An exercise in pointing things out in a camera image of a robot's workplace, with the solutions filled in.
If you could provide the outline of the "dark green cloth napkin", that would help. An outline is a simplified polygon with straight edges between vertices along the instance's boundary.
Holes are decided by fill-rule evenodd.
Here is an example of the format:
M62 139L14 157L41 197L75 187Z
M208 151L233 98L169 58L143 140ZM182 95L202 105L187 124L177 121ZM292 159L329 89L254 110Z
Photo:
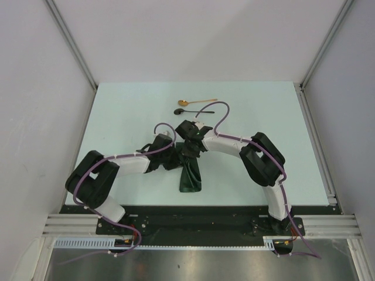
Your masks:
M187 157L182 154L184 143L176 144L182 172L180 176L179 191L181 193L197 193L202 190L202 178L196 158Z

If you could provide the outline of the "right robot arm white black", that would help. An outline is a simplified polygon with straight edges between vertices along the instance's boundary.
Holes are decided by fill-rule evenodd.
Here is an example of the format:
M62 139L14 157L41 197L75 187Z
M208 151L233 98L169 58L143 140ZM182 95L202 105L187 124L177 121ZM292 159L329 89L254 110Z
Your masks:
M201 122L183 121L176 133L185 141L182 154L196 158L202 152L221 152L242 160L250 178L262 187L268 203L269 224L277 235L291 229L291 206L281 183L287 178L285 158L269 138L261 132L246 139L217 132L217 128Z

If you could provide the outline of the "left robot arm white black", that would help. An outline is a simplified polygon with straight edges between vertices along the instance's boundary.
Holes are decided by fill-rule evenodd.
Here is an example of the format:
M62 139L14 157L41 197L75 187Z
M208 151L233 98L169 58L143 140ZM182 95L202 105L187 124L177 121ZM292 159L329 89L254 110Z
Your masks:
M145 174L157 170L180 167L173 139L165 134L156 135L154 141L129 155L104 157L96 150L89 151L65 183L66 190L76 201L109 219L109 227L117 234L129 229L125 209L110 196L117 177Z

